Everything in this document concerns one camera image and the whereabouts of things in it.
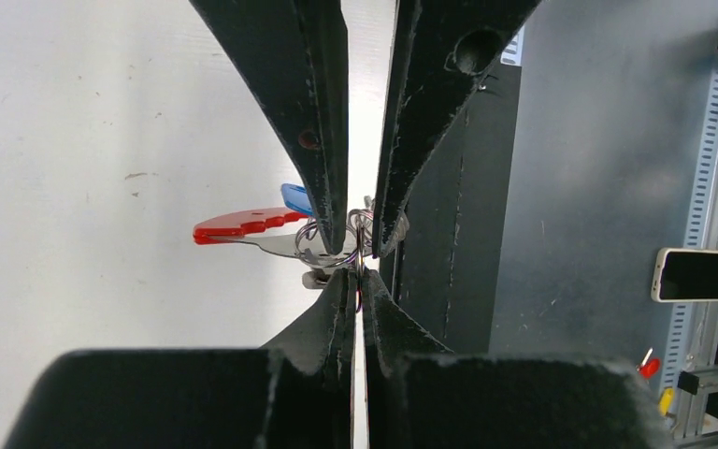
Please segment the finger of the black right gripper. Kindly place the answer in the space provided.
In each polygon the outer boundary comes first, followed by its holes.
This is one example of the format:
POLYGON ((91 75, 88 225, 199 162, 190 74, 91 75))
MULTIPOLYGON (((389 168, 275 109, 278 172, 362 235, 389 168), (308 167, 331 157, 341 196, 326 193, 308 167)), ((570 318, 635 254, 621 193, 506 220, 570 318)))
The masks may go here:
POLYGON ((538 5, 535 0, 397 2, 373 210, 375 256, 393 250, 413 184, 538 5))
POLYGON ((194 0, 278 136, 325 249, 346 237, 348 33, 339 1, 194 0))

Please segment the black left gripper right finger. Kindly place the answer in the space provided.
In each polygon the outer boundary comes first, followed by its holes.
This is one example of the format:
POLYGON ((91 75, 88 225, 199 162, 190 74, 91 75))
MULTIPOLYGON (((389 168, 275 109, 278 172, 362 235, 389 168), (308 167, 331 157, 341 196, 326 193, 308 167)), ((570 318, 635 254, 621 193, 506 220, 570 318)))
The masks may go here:
POLYGON ((424 329, 393 300, 378 271, 360 279, 367 383, 381 384, 405 354, 448 353, 449 348, 424 329))

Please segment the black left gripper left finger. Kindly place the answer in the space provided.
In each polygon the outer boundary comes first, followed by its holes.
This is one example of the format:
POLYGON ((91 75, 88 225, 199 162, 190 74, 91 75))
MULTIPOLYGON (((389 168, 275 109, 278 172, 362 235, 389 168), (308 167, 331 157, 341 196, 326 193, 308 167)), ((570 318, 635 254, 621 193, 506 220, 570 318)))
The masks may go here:
POLYGON ((336 270, 315 302, 263 347, 281 351, 307 383, 350 391, 356 286, 354 271, 336 270))

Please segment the blue key tag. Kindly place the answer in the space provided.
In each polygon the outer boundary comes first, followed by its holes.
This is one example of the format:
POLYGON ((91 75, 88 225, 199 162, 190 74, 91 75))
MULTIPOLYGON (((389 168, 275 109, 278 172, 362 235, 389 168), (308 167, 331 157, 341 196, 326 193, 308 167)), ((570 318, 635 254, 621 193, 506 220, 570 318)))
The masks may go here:
POLYGON ((280 186, 280 193, 283 203, 288 209, 308 217, 314 216, 314 211, 305 187, 292 183, 283 183, 280 186))

